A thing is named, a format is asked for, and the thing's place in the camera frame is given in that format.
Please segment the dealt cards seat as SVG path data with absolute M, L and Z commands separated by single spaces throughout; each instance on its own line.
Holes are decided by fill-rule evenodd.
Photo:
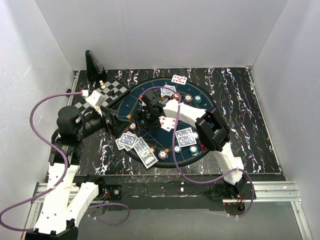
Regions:
M 176 131 L 175 136 L 180 148 L 192 146 L 197 143 L 191 127 Z
M 171 85 L 165 85 L 160 89 L 160 93 L 162 96 L 169 96 L 172 97 L 175 94 L 176 88 Z
M 135 134 L 129 132 L 123 133 L 120 138 L 115 140 L 115 142 L 119 150 L 129 151 L 134 147 L 137 140 L 138 137 Z

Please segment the dealt cards top seat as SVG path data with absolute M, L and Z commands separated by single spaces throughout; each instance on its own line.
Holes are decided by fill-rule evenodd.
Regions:
M 171 85 L 165 85 L 160 89 L 160 93 L 162 96 L 169 96 L 172 97 L 175 94 L 176 88 Z

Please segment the red chip stack top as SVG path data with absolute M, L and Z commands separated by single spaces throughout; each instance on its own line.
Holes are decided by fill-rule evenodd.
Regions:
M 181 99 L 181 97 L 176 93 L 173 95 L 173 98 L 177 101 Z

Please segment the playing card deck box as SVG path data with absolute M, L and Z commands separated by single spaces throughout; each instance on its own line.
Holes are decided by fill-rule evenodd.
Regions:
M 137 139 L 133 148 L 147 170 L 158 162 L 157 157 L 142 137 Z

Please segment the green chip stack bottom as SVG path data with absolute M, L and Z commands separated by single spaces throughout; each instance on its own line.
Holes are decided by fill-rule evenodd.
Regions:
M 175 145 L 175 146 L 174 146 L 174 151 L 175 151 L 176 153 L 180 153 L 182 150 L 181 150 L 181 148 L 180 148 L 178 145 Z

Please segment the green chip stack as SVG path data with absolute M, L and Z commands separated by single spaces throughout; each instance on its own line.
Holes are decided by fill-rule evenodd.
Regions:
M 202 97 L 200 95 L 196 95 L 194 97 L 194 102 L 200 104 L 202 102 Z
M 189 147 L 189 152 L 192 156 L 197 156 L 199 154 L 198 147 L 196 145 L 191 145 Z
M 182 150 L 181 150 L 181 148 L 180 148 L 178 145 L 175 145 L 175 146 L 174 146 L 174 151 L 175 151 L 176 153 L 180 153 Z

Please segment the blue chip stack top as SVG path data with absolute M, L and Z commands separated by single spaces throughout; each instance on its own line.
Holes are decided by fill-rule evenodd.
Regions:
M 190 103 L 193 100 L 193 97 L 189 94 L 184 96 L 184 102 Z

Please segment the green chip stack top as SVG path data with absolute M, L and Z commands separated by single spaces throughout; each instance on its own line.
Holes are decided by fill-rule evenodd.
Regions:
M 202 97 L 200 95 L 196 95 L 194 97 L 194 102 L 200 104 L 202 102 Z

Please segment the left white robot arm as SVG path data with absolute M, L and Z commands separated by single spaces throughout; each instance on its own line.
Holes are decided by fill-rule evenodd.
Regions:
M 79 191 L 69 200 L 72 183 L 79 169 L 84 139 L 104 129 L 107 134 L 119 136 L 129 126 L 118 119 L 114 110 L 90 106 L 80 112 L 75 106 L 58 111 L 57 130 L 51 137 L 49 178 L 42 210 L 27 240 L 75 240 L 79 223 L 91 202 L 106 196 L 105 181 L 97 175 L 87 176 L 78 184 Z

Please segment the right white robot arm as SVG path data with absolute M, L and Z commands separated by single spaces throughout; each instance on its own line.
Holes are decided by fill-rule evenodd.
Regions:
M 235 157 L 230 144 L 230 128 L 216 108 L 192 107 L 171 96 L 161 97 L 153 88 L 143 92 L 138 100 L 141 108 L 135 112 L 137 128 L 147 128 L 154 132 L 161 127 L 160 117 L 174 118 L 174 127 L 182 121 L 196 129 L 202 148 L 212 151 L 222 170 L 227 195 L 237 199 L 245 192 L 249 177 L 244 173 L 244 165 Z

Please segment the black white chessboard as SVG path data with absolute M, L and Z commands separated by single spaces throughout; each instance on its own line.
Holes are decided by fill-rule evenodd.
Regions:
M 105 89 L 100 88 L 100 84 L 90 85 L 88 84 L 86 87 L 80 87 L 80 90 L 97 90 L 105 97 L 105 101 L 103 102 L 102 106 L 107 107 L 111 104 L 114 100 L 121 96 L 121 94 L 125 93 L 128 89 L 118 82 L 115 79 L 107 80 L 105 83 Z M 112 90 L 115 91 L 116 96 L 112 97 Z M 90 107 L 90 105 L 86 102 L 86 100 L 82 96 L 74 96 L 72 99 L 72 106 L 75 106 L 82 114 L 83 112 Z

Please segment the round blue poker mat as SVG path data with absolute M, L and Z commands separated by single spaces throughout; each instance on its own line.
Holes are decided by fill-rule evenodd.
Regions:
M 139 103 L 139 96 L 143 91 L 151 87 L 161 87 L 164 85 L 174 86 L 176 91 L 181 95 L 182 101 L 184 101 L 185 95 L 201 96 L 202 102 L 196 103 L 194 101 L 188 102 L 187 104 L 194 108 L 210 110 L 216 107 L 216 104 L 210 94 L 201 86 L 196 85 L 188 81 L 185 85 L 174 84 L 171 82 L 170 78 L 159 77 L 153 79 L 147 79 L 135 86 L 130 88 L 130 95 L 127 96 L 123 101 L 117 105 L 117 115 L 120 119 L 135 121 L 134 113 L 141 108 Z M 150 146 L 155 148 L 154 155 L 158 158 L 159 151 L 167 152 L 167 159 L 161 160 L 158 158 L 158 162 L 154 165 L 157 168 L 174 168 L 174 158 L 173 158 L 173 147 L 172 138 L 173 130 L 166 131 L 162 128 L 150 132 L 146 128 L 137 134 L 138 137 L 142 137 L 144 141 Z M 201 158 L 203 158 L 209 150 L 203 152 L 199 142 L 200 139 L 196 140 L 196 146 L 198 148 L 198 155 L 192 156 L 190 154 L 189 146 L 182 147 L 181 152 L 176 153 L 176 161 L 180 167 L 190 165 Z

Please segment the cream chess pawn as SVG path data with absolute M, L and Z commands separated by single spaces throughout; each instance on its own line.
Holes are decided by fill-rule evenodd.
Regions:
M 101 89 L 105 89 L 106 88 L 106 86 L 104 85 L 104 82 L 102 80 L 100 80 L 99 83 L 100 83 L 100 88 Z

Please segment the black card holder stand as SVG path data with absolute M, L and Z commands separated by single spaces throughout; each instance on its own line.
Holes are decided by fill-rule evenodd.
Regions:
M 107 79 L 107 73 L 105 67 L 99 63 L 95 55 L 91 50 L 85 51 L 86 72 L 89 82 L 105 81 Z

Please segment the red triangle big blind button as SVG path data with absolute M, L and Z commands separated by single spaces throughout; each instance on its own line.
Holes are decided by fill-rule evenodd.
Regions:
M 201 147 L 202 152 L 205 153 L 207 151 L 207 148 L 201 142 L 199 142 L 199 145 Z

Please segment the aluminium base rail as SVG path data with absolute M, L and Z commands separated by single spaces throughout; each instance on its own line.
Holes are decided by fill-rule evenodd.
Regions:
M 109 202 L 120 202 L 134 209 L 201 209 L 191 200 L 209 199 L 219 209 L 219 204 L 231 204 L 234 200 L 223 190 L 220 183 L 208 187 L 180 181 L 165 182 L 118 182 L 108 180 L 105 186 L 109 193 Z M 289 202 L 293 208 L 301 236 L 312 239 L 305 218 L 301 197 L 293 181 L 254 181 L 244 188 L 245 203 Z

